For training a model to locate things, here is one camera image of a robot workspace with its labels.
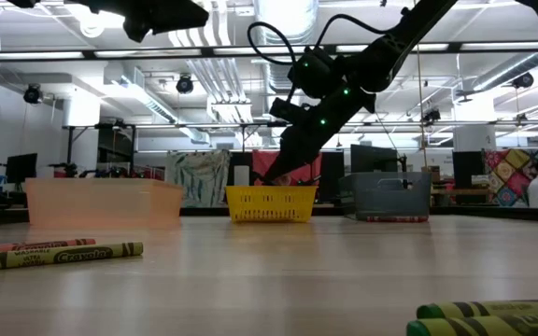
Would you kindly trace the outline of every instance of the air duct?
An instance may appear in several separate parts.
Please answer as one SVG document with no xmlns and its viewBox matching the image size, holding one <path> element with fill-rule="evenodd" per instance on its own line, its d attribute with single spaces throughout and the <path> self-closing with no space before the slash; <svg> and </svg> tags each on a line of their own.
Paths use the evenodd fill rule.
<svg viewBox="0 0 538 336">
<path fill-rule="evenodd" d="M 292 45 L 312 44 L 319 0 L 255 0 L 257 21 L 273 24 L 290 41 Z M 267 29 L 258 29 L 260 45 L 283 45 L 275 33 Z M 287 92 L 291 88 L 288 79 L 289 66 L 267 64 L 265 78 L 269 87 L 275 92 Z"/>
<path fill-rule="evenodd" d="M 472 82 L 466 86 L 472 90 L 464 93 L 473 94 L 489 91 L 528 73 L 530 70 L 536 67 L 538 67 L 538 52 L 528 56 L 517 55 L 496 66 L 493 70 L 487 72 L 485 75 L 473 79 Z"/>
</svg>

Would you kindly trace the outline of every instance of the ceiling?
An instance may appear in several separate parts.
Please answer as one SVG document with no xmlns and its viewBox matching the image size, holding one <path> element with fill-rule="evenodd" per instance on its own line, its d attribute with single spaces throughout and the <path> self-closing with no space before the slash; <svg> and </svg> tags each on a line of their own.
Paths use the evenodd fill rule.
<svg viewBox="0 0 538 336">
<path fill-rule="evenodd" d="M 287 6 L 287 1 L 275 1 L 276 6 Z M 345 13 L 378 28 L 395 25 L 401 18 L 400 11 L 404 6 L 413 6 L 409 0 L 389 0 L 386 7 L 380 7 L 379 0 L 330 0 L 319 2 L 317 23 L 314 37 L 319 35 L 325 22 L 333 15 Z M 228 32 L 235 46 L 247 46 L 246 31 L 254 22 L 252 1 L 228 1 Z M 480 7 L 493 4 L 498 7 Z M 131 41 L 121 28 L 106 28 L 96 38 L 88 38 L 80 32 L 80 23 L 74 17 L 68 17 L 65 7 L 47 7 L 50 13 L 42 9 L 18 10 L 13 7 L 0 8 L 0 41 L 2 51 L 14 50 L 62 50 L 62 49 L 142 49 L 172 48 L 167 34 L 148 35 L 142 44 Z M 288 18 L 284 11 L 284 20 Z M 324 44 L 367 44 L 376 35 L 346 21 L 337 21 L 325 35 Z M 423 42 L 452 41 L 523 41 L 538 40 L 538 18 L 534 12 L 511 0 L 460 0 L 454 9 L 429 32 Z M 385 121 L 407 120 L 420 112 L 418 104 L 425 97 L 437 91 L 449 92 L 438 100 L 436 105 L 441 109 L 443 119 L 451 119 L 452 88 L 446 84 L 463 77 L 478 77 L 512 57 L 513 53 L 470 53 L 470 54 L 423 54 L 420 55 L 420 71 L 418 56 L 407 58 L 402 70 L 390 87 L 381 92 L 377 98 L 377 111 Z M 237 72 L 242 81 L 247 98 L 251 103 L 251 115 L 255 120 L 264 120 L 269 96 L 264 82 L 264 63 L 259 58 L 236 58 Z M 105 80 L 93 84 L 103 97 L 102 116 L 120 117 L 134 122 L 151 122 L 151 112 L 138 100 L 128 96 L 110 80 L 119 80 L 118 74 L 132 79 L 137 68 L 145 77 L 146 88 L 163 105 L 167 105 L 187 122 L 208 123 L 214 121 L 206 112 L 207 93 L 197 81 L 191 94 L 177 94 L 174 89 L 179 74 L 189 73 L 187 60 L 129 60 L 129 61 L 73 61 L 50 63 L 5 63 L 2 72 L 7 70 L 16 74 L 48 74 L 66 73 L 87 83 L 103 71 Z M 538 68 L 531 71 L 538 86 Z M 513 88 L 497 88 L 492 91 L 495 99 L 495 110 L 498 118 L 512 118 L 518 110 L 538 106 L 538 88 L 517 92 Z M 314 101 L 299 97 L 300 103 L 313 104 Z M 351 121 L 374 121 L 375 116 L 361 111 Z M 512 132 L 513 127 L 500 127 L 498 132 Z M 383 133 L 379 128 L 345 128 L 344 133 Z M 396 133 L 416 133 L 417 128 L 398 128 Z M 269 135 L 260 130 L 261 135 Z M 185 136 L 180 132 L 147 131 L 141 136 Z"/>
</svg>

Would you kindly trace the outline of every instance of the yellow plastic basket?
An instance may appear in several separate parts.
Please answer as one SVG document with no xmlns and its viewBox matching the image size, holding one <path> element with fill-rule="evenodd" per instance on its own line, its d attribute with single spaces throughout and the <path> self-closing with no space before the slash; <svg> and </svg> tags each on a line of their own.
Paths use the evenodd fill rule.
<svg viewBox="0 0 538 336">
<path fill-rule="evenodd" d="M 317 186 L 226 187 L 233 222 L 307 222 Z"/>
</svg>

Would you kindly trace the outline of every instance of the crayon wrapper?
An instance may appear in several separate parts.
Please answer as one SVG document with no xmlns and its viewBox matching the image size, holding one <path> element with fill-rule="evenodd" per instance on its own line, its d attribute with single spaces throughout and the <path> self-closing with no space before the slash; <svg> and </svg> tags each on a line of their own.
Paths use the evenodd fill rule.
<svg viewBox="0 0 538 336">
<path fill-rule="evenodd" d="M 1 244 L 0 252 L 6 251 L 20 251 L 26 249 L 42 249 L 42 248 L 52 248 L 52 247 L 66 247 L 66 246 L 77 246 L 77 245 L 95 245 L 96 242 L 94 239 L 72 239 L 68 241 L 58 241 L 58 242 L 43 242 L 43 243 L 19 243 L 19 244 Z"/>
<path fill-rule="evenodd" d="M 88 245 L 0 252 L 0 270 L 66 262 L 140 256 L 142 243 Z"/>
<path fill-rule="evenodd" d="M 538 336 L 538 314 L 421 319 L 408 323 L 408 336 Z"/>
<path fill-rule="evenodd" d="M 537 313 L 538 300 L 445 302 L 418 307 L 417 318 L 462 318 L 489 315 L 527 315 Z"/>
</svg>

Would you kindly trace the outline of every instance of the crayon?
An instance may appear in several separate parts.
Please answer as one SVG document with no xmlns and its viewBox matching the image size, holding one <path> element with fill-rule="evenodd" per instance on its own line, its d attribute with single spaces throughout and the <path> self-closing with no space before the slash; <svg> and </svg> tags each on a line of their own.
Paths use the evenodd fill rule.
<svg viewBox="0 0 538 336">
<path fill-rule="evenodd" d="M 538 314 L 431 318 L 412 321 L 407 336 L 538 336 Z"/>
<path fill-rule="evenodd" d="M 15 243 L 15 244 L 1 244 L 0 252 L 7 251 L 21 251 L 27 249 L 39 249 L 39 248 L 51 248 L 51 247 L 66 247 L 77 245 L 95 245 L 94 239 L 72 239 L 68 241 L 59 242 L 44 242 L 44 243 Z"/>
<path fill-rule="evenodd" d="M 0 252 L 0 270 L 66 262 L 140 256 L 142 243 L 88 245 Z"/>
<path fill-rule="evenodd" d="M 536 313 L 538 313 L 538 300 L 443 302 L 418 307 L 417 318 L 462 318 Z"/>
</svg>

